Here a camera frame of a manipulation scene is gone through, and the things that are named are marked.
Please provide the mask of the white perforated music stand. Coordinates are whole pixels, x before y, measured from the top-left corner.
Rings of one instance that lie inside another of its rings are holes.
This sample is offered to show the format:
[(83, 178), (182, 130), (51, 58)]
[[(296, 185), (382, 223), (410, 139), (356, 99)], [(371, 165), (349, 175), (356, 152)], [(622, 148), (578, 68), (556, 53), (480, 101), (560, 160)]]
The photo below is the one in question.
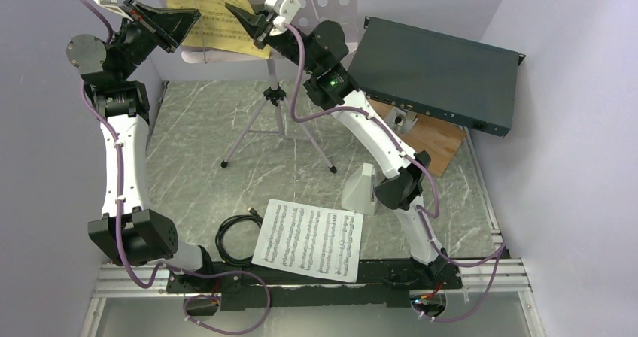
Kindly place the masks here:
[[(308, 18), (308, 8), (315, 6), (314, 0), (299, 0), (301, 3), (301, 9), (293, 19), (292, 23), (288, 26), (295, 26), (301, 35), (311, 34), (310, 27), (312, 25)], [(166, 6), (165, 0), (160, 0), (163, 6)], [(248, 0), (250, 5), (264, 4), (265, 0)], [(195, 66), (203, 67), (204, 65), (217, 65), (219, 67), (229, 66), (232, 70), (236, 71), (237, 77), (240, 80), (249, 80), (255, 78), (255, 73), (250, 70), (250, 64), (261, 62), (266, 66), (268, 72), (269, 86), (264, 89), (263, 96), (257, 107), (257, 110), (252, 113), (251, 118), (246, 124), (242, 133), (233, 142), (232, 146), (228, 150), (227, 155), (222, 159), (220, 166), (226, 168), (229, 165), (231, 158), (234, 156), (241, 142), (245, 139), (246, 135), (253, 134), (255, 131), (252, 128), (254, 122), (259, 117), (261, 111), (267, 104), (272, 104), (275, 110), (275, 120), (277, 122), (277, 128), (273, 130), (273, 134), (279, 138), (291, 139), (291, 135), (287, 134), (286, 126), (284, 123), (284, 112), (291, 112), (296, 103), (296, 94), (300, 91), (302, 81), (299, 73), (295, 71), (293, 73), (293, 79), (297, 82), (297, 85), (286, 92), (281, 87), (282, 73), (277, 70), (278, 60), (286, 60), (282, 56), (278, 55), (273, 49), (270, 48), (270, 57), (267, 59), (260, 59), (255, 56), (249, 56), (243, 53), (230, 52), (218, 49), (198, 49), (192, 47), (180, 47), (180, 57), (185, 63), (187, 70), (192, 71)]]

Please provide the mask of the white metronome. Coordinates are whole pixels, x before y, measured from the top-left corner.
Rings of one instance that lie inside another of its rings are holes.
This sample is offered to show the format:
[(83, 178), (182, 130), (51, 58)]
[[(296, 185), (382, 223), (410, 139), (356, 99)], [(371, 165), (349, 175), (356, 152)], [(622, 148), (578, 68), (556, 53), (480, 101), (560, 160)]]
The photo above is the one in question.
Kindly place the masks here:
[(344, 183), (341, 207), (346, 211), (372, 216), (376, 213), (378, 200), (374, 194), (377, 180), (376, 168), (364, 163)]

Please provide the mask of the white sheet music page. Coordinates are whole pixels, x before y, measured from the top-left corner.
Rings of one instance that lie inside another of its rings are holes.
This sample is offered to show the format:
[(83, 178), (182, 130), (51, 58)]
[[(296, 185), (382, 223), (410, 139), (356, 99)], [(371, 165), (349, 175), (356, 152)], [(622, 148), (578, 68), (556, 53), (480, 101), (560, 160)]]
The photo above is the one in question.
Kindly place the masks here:
[(344, 283), (357, 280), (364, 217), (270, 199), (251, 262)]

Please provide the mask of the yellow sheet music book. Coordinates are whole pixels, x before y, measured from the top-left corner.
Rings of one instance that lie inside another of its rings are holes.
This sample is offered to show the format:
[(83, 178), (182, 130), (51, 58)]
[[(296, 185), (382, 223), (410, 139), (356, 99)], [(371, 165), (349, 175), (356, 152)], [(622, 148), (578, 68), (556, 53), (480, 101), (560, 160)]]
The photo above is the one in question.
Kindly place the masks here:
[(168, 8), (195, 8), (201, 17), (181, 44), (183, 47), (218, 49), (255, 56), (270, 57), (270, 48), (258, 49), (240, 22), (227, 10), (230, 4), (249, 11), (248, 0), (165, 0)]

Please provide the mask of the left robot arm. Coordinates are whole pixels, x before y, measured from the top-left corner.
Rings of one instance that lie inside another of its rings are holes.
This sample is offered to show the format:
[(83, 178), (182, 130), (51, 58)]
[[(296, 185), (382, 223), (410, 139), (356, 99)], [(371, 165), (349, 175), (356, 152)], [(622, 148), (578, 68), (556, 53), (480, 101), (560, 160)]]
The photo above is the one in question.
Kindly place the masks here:
[(88, 236), (118, 266), (161, 263), (187, 271), (187, 283), (205, 292), (217, 278), (209, 253), (182, 241), (174, 222), (155, 211), (150, 201), (150, 103), (145, 85), (131, 80), (155, 49), (174, 52), (200, 12), (154, 8), (137, 0), (125, 0), (122, 10), (120, 29), (111, 40), (81, 34), (66, 48), (83, 81), (82, 99), (99, 121), (105, 143), (105, 197), (99, 219), (88, 223)]

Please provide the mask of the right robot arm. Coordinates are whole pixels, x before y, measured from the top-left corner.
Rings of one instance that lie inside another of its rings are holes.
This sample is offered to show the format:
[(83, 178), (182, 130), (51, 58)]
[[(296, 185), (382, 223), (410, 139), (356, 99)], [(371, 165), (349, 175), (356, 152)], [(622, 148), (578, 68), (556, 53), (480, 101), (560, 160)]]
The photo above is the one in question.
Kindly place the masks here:
[(416, 152), (401, 142), (342, 65), (348, 47), (341, 25), (324, 20), (306, 35), (289, 23), (282, 30), (276, 29), (272, 11), (262, 9), (254, 14), (231, 4), (225, 7), (256, 47), (270, 46), (297, 65), (288, 108), (291, 119), (305, 123), (330, 115), (372, 155), (384, 175), (374, 194), (401, 224), (416, 265), (415, 280), (424, 288), (435, 287), (443, 279), (448, 262), (424, 216), (422, 181), (432, 177), (427, 170), (429, 154)]

